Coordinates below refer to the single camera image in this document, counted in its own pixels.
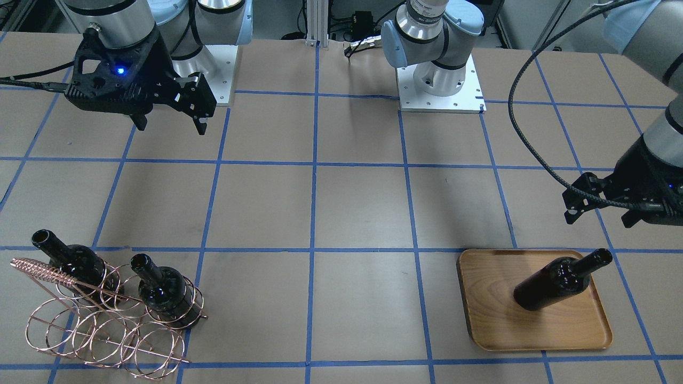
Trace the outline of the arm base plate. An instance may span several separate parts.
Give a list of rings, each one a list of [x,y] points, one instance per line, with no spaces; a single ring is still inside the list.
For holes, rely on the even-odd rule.
[[[432,62],[396,69],[400,111],[483,114],[487,111],[473,56],[447,70]]]
[[[217,101],[217,107],[227,106],[232,94],[237,47],[231,45],[198,46],[189,54],[173,59],[168,47],[159,39],[146,56],[135,76],[136,101],[146,109],[156,105],[173,108],[178,90],[174,78],[204,73]]]

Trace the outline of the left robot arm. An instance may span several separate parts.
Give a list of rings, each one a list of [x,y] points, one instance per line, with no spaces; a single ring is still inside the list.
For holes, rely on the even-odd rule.
[[[488,26],[492,1],[404,1],[380,38],[386,61],[396,69],[412,68],[408,89],[420,97],[451,98],[468,85],[466,65],[475,39]],[[624,209],[622,223],[681,226],[681,1],[595,1],[572,24],[558,31],[564,1],[540,10],[546,20],[530,15],[527,30],[534,37],[524,46],[531,56],[515,75],[507,111],[515,133],[551,177],[565,187],[565,219],[573,224],[582,214],[613,206]],[[615,53],[630,59],[676,93],[661,115],[632,144],[605,178],[583,173],[564,180],[540,156],[515,119],[514,94],[525,71],[548,48],[582,24],[604,18],[603,38]]]

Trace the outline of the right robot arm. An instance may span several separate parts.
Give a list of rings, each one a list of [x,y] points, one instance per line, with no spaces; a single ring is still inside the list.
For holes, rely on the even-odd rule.
[[[64,1],[82,34],[65,98],[83,111],[129,117],[143,131],[154,106],[192,119],[198,134],[219,103],[229,61],[212,47],[247,45],[251,1]]]

